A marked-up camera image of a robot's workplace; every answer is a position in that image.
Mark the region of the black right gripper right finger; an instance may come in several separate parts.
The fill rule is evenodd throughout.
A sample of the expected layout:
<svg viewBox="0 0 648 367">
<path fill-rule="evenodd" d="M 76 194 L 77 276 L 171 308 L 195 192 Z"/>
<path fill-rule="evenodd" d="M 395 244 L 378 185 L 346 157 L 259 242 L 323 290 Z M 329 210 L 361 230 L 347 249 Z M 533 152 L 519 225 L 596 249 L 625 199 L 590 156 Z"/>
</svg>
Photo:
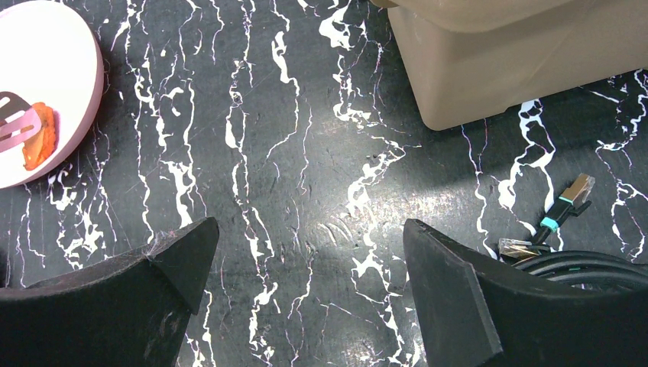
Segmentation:
<svg viewBox="0 0 648 367">
<path fill-rule="evenodd" d="M 430 366 L 645 366 L 647 266 L 565 251 L 509 265 L 417 219 L 403 229 Z"/>
</svg>

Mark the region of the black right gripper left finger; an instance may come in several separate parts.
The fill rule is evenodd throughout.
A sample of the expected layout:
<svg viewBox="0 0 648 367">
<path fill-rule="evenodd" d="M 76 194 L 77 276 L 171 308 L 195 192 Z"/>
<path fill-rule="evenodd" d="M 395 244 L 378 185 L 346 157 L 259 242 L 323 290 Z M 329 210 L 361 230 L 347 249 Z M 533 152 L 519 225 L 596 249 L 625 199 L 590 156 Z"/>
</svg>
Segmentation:
<svg viewBox="0 0 648 367">
<path fill-rule="evenodd" d="M 155 245 L 1 291 L 3 366 L 172 366 L 219 240 L 212 217 Z"/>
</svg>

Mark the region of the orange fried food piece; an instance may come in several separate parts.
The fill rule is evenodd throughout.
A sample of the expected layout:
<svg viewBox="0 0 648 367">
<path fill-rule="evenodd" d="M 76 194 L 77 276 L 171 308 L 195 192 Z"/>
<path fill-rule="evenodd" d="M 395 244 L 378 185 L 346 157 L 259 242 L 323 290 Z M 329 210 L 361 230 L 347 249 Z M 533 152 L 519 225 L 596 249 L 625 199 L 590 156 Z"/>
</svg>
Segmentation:
<svg viewBox="0 0 648 367">
<path fill-rule="evenodd" d="M 41 129 L 29 138 L 22 148 L 26 171 L 38 168 L 52 155 L 57 146 L 57 122 L 53 109 L 43 102 L 33 104 L 32 108 L 40 119 Z"/>
</svg>

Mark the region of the metal serving tongs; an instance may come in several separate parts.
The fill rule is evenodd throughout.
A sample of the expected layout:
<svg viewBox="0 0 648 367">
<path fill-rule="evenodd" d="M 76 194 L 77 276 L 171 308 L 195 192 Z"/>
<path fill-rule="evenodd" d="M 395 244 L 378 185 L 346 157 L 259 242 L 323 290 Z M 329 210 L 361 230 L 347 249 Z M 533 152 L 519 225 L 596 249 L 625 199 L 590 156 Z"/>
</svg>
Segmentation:
<svg viewBox="0 0 648 367">
<path fill-rule="evenodd" d="M 13 92 L 2 91 L 1 153 L 11 150 L 34 137 L 42 122 L 36 110 Z"/>
</svg>

